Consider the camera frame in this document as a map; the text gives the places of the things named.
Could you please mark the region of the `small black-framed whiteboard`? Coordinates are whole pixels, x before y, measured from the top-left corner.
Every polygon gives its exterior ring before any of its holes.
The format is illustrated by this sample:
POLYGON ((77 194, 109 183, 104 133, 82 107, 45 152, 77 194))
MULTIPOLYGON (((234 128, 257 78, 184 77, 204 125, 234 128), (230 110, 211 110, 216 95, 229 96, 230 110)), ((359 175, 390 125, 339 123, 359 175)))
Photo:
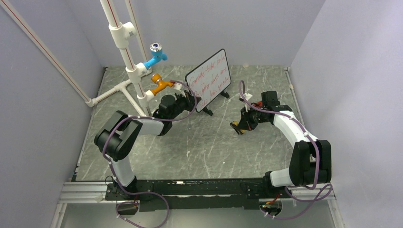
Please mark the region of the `small black-framed whiteboard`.
POLYGON ((226 89, 231 84, 231 75, 225 49, 220 49, 187 73, 185 82, 196 97, 200 98, 196 106, 198 113, 206 110, 219 95, 229 98, 226 89))

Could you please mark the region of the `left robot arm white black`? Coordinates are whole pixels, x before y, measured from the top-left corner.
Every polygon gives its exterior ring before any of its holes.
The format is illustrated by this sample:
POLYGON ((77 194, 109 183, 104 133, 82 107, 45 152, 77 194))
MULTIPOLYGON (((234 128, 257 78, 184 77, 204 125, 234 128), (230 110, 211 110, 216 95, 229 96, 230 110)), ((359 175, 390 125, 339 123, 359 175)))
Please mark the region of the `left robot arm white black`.
POLYGON ((136 195, 137 178, 128 155, 140 135, 163 136, 172 128, 172 120, 184 111, 191 112, 201 100, 188 91, 165 95, 151 117, 129 116, 116 111, 94 137, 94 144, 113 169, 118 194, 129 200, 136 195))

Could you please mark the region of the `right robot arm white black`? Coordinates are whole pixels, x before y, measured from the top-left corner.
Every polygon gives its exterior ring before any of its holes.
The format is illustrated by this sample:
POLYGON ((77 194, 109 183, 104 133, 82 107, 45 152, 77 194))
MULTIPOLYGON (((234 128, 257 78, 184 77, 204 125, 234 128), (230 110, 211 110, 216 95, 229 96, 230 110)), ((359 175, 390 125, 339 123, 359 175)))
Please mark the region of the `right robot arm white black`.
POLYGON ((278 128, 293 148, 289 167, 269 171, 267 181, 262 183, 262 192, 274 197, 285 186, 306 186, 329 183, 332 176, 331 145, 320 140, 300 123, 288 105, 282 105, 276 91, 261 94, 261 100, 250 103, 251 94, 240 95, 245 106, 238 122, 230 123, 237 134, 254 130, 258 124, 271 123, 278 128))

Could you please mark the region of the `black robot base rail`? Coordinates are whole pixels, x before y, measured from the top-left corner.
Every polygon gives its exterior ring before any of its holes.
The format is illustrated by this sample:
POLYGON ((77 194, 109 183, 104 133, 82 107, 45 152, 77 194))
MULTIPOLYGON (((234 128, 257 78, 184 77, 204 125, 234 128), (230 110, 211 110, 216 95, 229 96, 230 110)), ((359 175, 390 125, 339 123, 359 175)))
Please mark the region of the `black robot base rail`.
POLYGON ((120 188, 106 189, 107 201, 135 201, 140 212, 160 209, 259 209, 280 207, 289 199, 284 187, 272 187, 268 178, 136 180, 120 188))

